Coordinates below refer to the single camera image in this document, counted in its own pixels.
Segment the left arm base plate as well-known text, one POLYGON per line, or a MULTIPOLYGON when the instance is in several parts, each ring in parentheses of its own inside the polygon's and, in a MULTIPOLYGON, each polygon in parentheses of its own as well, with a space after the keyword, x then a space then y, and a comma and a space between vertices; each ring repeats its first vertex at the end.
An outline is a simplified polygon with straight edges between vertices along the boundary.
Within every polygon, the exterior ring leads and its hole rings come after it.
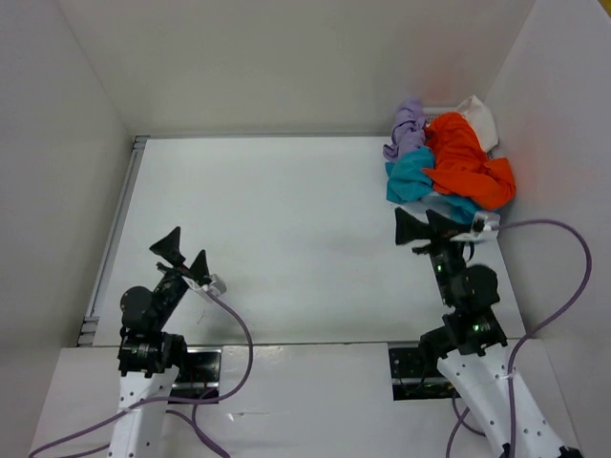
POLYGON ((179 369, 170 392, 181 399, 211 399, 219 395, 221 375, 219 347, 188 347, 173 355, 170 362, 179 369))

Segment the orange t shirt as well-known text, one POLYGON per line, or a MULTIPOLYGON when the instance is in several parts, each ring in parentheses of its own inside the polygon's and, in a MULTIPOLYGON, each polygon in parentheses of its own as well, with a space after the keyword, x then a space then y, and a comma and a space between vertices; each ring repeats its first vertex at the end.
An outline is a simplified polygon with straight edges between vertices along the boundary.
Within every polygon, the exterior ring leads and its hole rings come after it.
POLYGON ((434 165, 424 173, 433 190, 442 195, 469 198, 487 211, 498 210, 516 194, 508 159, 489 159, 474 129, 457 112, 437 117, 426 129, 434 165))

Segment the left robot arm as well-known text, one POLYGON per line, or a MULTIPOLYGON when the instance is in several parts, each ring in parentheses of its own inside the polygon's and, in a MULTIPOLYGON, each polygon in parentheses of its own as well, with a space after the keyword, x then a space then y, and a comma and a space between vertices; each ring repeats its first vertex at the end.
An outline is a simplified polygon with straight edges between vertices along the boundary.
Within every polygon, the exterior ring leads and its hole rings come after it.
POLYGON ((110 457, 158 456, 167 398, 187 358, 184 337, 163 328, 191 287, 207 287, 212 281, 204 250, 191 265, 185 264, 180 234, 176 227, 150 246, 162 258, 157 264, 161 279, 155 288, 133 286, 119 302, 117 412, 121 417, 114 426, 110 457))

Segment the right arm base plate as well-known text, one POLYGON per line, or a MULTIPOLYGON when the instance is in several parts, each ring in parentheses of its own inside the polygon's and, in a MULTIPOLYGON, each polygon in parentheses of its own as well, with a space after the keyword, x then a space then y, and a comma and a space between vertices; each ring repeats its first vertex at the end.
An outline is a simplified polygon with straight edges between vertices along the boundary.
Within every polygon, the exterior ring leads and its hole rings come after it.
POLYGON ((452 384, 436 368, 426 366, 416 346, 390 346, 388 353, 392 396, 395 402, 452 398, 452 384))

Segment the teal t shirt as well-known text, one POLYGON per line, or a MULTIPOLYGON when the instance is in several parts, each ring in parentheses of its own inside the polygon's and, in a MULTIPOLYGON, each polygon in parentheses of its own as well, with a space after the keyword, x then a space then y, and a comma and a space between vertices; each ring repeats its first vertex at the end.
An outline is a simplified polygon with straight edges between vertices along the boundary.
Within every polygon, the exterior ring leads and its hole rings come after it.
POLYGON ((434 156, 429 147, 407 153, 396 163, 387 162, 387 200, 416 213, 431 209, 459 223, 472 223, 481 207, 469 198, 454 194, 442 195, 434 191, 433 181, 425 173, 426 169, 433 166, 434 156))

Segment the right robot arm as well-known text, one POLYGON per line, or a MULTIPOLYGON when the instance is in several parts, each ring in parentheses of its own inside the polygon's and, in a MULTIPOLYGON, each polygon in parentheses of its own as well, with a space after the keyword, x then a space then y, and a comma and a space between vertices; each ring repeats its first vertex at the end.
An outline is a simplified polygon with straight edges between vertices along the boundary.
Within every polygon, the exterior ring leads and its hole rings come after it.
POLYGON ((394 215, 396 245, 410 244, 413 254, 430 259, 441 300, 452 310, 420 337, 425 366, 450 382, 496 457, 579 457, 550 426, 516 368, 526 341, 509 344, 495 316, 497 273, 464 253, 504 229, 498 215, 480 212, 468 224, 434 210, 424 220, 401 207, 394 215))

